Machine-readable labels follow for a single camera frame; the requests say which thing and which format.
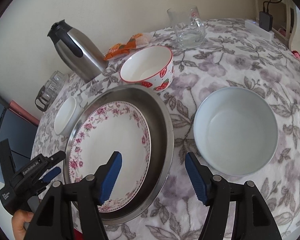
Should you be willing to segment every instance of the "power strip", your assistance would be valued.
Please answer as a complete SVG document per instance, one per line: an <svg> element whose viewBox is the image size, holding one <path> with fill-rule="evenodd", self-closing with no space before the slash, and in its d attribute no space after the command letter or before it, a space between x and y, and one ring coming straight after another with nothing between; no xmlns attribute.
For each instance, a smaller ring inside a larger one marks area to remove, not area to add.
<svg viewBox="0 0 300 240"><path fill-rule="evenodd" d="M267 32L266 30L260 28L259 23L257 23L256 21L246 20L244 22L244 26L247 29L255 32L256 34L259 34L260 36L264 37L267 41L273 40L274 32L273 31Z"/></svg>

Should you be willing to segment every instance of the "floral tablecloth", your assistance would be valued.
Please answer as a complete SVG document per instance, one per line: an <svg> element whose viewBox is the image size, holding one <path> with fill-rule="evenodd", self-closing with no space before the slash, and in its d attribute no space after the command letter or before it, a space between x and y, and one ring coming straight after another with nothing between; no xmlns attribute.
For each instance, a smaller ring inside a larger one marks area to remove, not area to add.
<svg viewBox="0 0 300 240"><path fill-rule="evenodd" d="M278 122L279 144L271 162L259 172L224 178L236 183L255 182L282 238L300 226L300 63L277 39L269 42L246 29L242 19L208 20L206 26L206 41L196 49L178 48L171 27L154 32L150 45L167 46L174 55L174 80L160 93L174 127L173 163L163 189L146 211L122 225L106 226L110 240L198 239L208 208L195 196L184 160L188 151L197 152L193 120L198 106L210 93L227 86L247 88L268 102ZM65 149L67 138L57 136L53 130L61 104L69 95L81 103L91 102L107 89L123 84L119 70L126 59L111 61L102 75L84 86L78 76L70 76L41 118L32 157L39 153L50 156ZM56 179L63 181L61 174ZM234 207L232 203L225 238L231 238ZM80 231L75 208L73 218L74 227Z"/></svg>

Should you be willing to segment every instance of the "white plate with pink flowers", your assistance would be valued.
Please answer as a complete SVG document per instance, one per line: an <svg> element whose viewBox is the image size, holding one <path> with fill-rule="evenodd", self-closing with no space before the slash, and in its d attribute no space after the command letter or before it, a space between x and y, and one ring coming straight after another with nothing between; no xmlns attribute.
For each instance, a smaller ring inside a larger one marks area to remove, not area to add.
<svg viewBox="0 0 300 240"><path fill-rule="evenodd" d="M94 174L114 151L122 154L122 167L109 200L99 207L100 212L112 212L128 204L139 191L149 168L149 127L139 109L128 102L105 104L82 124L69 156L71 183Z"/></svg>

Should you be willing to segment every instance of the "stainless steel bowl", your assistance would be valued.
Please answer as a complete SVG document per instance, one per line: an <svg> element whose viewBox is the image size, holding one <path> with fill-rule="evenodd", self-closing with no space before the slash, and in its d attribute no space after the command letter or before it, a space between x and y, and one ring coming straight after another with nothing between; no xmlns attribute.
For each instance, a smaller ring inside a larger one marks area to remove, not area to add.
<svg viewBox="0 0 300 240"><path fill-rule="evenodd" d="M138 85L124 85L108 90L97 97L82 113L66 144L63 176L70 183L69 155L74 137L87 117L98 107L125 101L135 105L144 115L151 136L151 157L146 178L135 197L124 207L109 213L100 213L103 223L116 225L134 219L146 210L159 194L172 163L174 136L170 114L157 94Z"/></svg>

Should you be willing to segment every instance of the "orange snack package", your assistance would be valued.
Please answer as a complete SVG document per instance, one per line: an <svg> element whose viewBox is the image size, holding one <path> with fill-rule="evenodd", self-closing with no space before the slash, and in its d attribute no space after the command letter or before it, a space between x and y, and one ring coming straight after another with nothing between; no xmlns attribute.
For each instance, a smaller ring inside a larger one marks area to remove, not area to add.
<svg viewBox="0 0 300 240"><path fill-rule="evenodd" d="M126 56L130 53L130 49L140 49L149 45L153 34L151 33L138 33L133 35L126 45L118 43L112 46L107 55L105 56L105 60L111 58L119 58Z"/></svg>

